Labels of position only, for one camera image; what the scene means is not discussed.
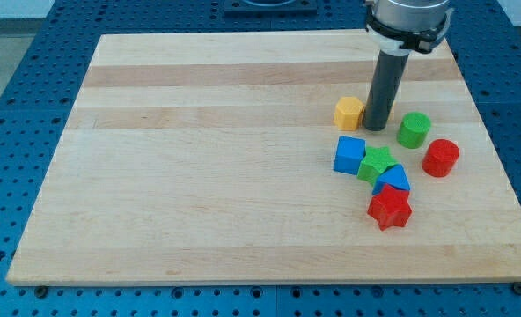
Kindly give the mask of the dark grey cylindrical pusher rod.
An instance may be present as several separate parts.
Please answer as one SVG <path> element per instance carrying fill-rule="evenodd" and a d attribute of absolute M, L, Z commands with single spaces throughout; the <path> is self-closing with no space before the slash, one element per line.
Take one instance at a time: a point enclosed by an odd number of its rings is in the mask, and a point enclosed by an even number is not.
<path fill-rule="evenodd" d="M 367 130 L 381 131 L 386 127 L 407 60 L 408 55 L 379 52 L 363 115 Z"/>

